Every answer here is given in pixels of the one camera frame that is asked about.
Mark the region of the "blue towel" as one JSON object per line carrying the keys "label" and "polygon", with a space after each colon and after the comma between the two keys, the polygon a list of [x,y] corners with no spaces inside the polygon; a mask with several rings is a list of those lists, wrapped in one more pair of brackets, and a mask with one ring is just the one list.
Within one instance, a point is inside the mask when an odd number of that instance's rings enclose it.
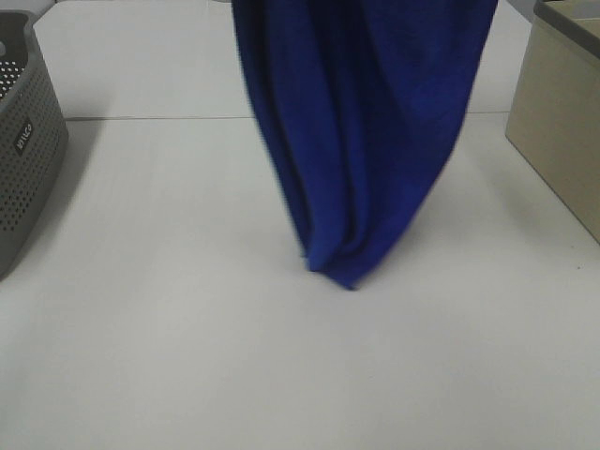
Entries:
{"label": "blue towel", "polygon": [[493,1],[235,1],[247,96],[307,268],[357,286],[450,158]]}

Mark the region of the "beige storage box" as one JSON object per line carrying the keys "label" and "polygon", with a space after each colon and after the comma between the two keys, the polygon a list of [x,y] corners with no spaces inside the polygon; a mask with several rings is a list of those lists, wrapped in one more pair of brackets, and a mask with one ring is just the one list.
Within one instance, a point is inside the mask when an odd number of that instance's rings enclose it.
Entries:
{"label": "beige storage box", "polygon": [[598,2],[536,2],[505,135],[597,238]]}

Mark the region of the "grey perforated plastic basket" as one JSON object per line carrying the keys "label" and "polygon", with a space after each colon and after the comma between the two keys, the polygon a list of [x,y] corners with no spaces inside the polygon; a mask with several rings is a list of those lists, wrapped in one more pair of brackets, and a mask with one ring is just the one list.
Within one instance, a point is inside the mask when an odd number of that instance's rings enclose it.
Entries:
{"label": "grey perforated plastic basket", "polygon": [[34,229],[68,146],[68,129],[25,10],[1,12],[1,276]]}

